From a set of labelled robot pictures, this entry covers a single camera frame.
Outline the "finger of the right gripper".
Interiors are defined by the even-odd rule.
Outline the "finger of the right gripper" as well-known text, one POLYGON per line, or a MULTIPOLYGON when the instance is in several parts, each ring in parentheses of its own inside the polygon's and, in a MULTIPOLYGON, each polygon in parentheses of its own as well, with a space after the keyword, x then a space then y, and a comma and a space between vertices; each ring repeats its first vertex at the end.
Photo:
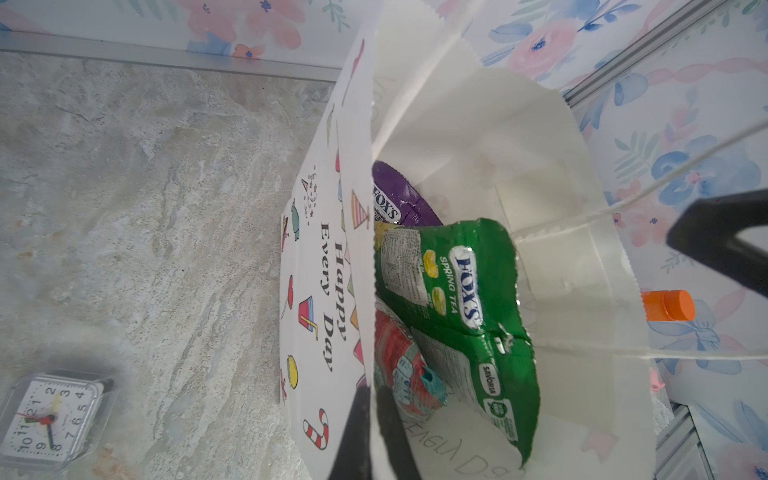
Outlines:
POLYGON ((765 189, 699 199, 670 228, 666 244, 765 297, 767 251, 739 234, 766 225, 765 189))

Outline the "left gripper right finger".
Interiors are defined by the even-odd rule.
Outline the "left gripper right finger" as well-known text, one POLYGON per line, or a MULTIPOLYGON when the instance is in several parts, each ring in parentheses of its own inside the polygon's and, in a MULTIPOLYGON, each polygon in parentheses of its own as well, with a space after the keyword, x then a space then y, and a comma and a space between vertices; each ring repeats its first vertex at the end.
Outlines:
POLYGON ((385 464, 393 479, 420 479, 420 473, 405 435, 397 403, 389 387, 376 393, 377 421, 384 442, 385 464))

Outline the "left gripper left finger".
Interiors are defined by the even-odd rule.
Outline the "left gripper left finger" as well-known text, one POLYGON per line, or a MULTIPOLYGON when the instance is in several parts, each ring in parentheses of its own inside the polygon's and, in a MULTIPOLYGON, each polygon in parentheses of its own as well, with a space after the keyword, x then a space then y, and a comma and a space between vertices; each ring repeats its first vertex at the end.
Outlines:
POLYGON ((356 391, 329 480, 371 478, 370 388, 356 391))

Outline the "purple candy bag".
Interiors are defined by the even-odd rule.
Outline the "purple candy bag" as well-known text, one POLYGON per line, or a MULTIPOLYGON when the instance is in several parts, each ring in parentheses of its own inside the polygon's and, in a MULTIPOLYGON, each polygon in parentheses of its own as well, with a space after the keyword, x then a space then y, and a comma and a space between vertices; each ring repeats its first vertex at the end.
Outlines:
POLYGON ((412 227, 442 224, 419 192, 389 164, 375 161, 372 178, 376 221, 412 227))

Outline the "green Fox's candy bag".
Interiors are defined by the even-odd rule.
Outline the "green Fox's candy bag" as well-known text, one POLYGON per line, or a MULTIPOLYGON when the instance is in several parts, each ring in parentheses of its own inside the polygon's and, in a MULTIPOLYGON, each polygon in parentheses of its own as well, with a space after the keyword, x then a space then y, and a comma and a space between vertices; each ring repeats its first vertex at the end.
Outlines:
POLYGON ((499 222, 379 222, 376 293, 429 367, 528 462, 540 412, 531 338, 517 295, 517 250, 499 222))

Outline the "green red Fox's bag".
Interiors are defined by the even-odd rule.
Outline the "green red Fox's bag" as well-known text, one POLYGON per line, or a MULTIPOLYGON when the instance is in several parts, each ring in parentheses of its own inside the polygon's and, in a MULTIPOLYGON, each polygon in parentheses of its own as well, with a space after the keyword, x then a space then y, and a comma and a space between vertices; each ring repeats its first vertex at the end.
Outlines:
POLYGON ((374 376, 396 402, 402 420, 426 422, 447 403, 445 383, 425 361, 408 327, 376 301, 374 376))

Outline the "white paper gift bag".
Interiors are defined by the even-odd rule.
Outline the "white paper gift bag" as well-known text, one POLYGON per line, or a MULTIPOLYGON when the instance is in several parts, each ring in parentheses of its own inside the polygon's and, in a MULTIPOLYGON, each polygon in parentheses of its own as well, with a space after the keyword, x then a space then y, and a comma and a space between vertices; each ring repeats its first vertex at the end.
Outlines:
POLYGON ((445 224, 492 219, 517 250, 540 412, 531 456, 449 387, 403 421, 423 479, 758 479, 767 474, 767 295, 666 244, 699 199, 767 185, 767 5, 713 3, 578 96, 563 66, 623 38, 618 3, 548 24, 492 22, 520 2, 376 1, 343 64, 280 220, 280 402, 310 476, 328 479, 370 388, 371 478, 385 464, 374 378, 372 165, 398 169, 445 224), (513 47, 478 55, 478 30, 513 47), (649 322, 645 291, 696 318, 649 322), (654 394, 650 368, 664 389, 654 394))

